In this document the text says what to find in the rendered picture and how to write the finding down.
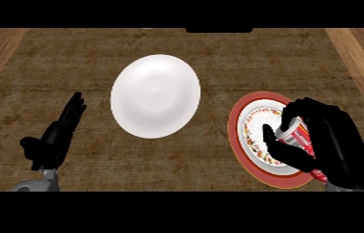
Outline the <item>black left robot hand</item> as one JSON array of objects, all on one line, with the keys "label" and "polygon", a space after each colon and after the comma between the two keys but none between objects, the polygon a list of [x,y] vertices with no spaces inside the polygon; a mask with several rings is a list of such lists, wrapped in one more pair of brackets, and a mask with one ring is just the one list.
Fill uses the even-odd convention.
[{"label": "black left robot hand", "polygon": [[64,107],[59,119],[51,124],[43,137],[21,139],[19,145],[25,158],[33,162],[33,170],[58,169],[62,165],[86,108],[83,94],[76,92]]}]

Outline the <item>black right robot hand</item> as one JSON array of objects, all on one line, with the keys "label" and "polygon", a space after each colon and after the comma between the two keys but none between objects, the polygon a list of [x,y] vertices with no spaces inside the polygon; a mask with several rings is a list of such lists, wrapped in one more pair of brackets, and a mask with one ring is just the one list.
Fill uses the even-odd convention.
[{"label": "black right robot hand", "polygon": [[349,114],[338,106],[305,97],[290,102],[281,115],[283,131],[295,117],[309,129],[314,155],[277,140],[268,124],[262,126],[264,142],[272,157],[304,172],[321,170],[327,184],[336,188],[364,191],[364,141]]}]

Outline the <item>red and white can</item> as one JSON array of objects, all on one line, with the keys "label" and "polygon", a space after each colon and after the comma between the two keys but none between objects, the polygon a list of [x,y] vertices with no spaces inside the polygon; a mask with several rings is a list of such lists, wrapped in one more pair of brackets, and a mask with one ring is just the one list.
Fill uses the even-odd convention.
[{"label": "red and white can", "polygon": [[[309,140],[309,130],[308,127],[299,117],[295,117],[289,124],[289,129],[286,132],[281,131],[280,126],[274,130],[275,133],[275,139],[283,142],[287,145],[296,146],[302,148],[308,155],[312,156],[315,159],[314,151],[312,151],[312,145]],[[281,174],[293,174],[293,167],[287,166],[283,162],[280,162],[277,159],[274,159],[274,164],[278,165],[280,168],[289,169],[290,173],[281,173]],[[309,173],[312,178],[317,179],[324,184],[327,183],[327,177],[321,170],[314,169]]]}]

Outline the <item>red rimmed floral plate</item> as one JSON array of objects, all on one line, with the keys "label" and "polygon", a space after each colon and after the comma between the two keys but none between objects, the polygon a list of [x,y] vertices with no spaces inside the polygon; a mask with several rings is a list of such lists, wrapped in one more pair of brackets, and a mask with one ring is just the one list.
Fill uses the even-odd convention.
[{"label": "red rimmed floral plate", "polygon": [[262,126],[275,130],[290,99],[275,92],[249,93],[235,103],[228,121],[228,137],[238,162],[250,175],[270,186],[296,189],[312,177],[272,158],[264,142]]}]

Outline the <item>plain white plate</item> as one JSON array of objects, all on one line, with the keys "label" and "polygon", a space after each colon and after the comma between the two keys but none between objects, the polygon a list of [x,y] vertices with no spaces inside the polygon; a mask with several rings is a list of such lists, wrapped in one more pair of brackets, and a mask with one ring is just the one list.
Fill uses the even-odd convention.
[{"label": "plain white plate", "polygon": [[111,113],[136,137],[157,139],[178,132],[200,105],[200,78],[187,62],[157,54],[122,71],[111,89]]}]

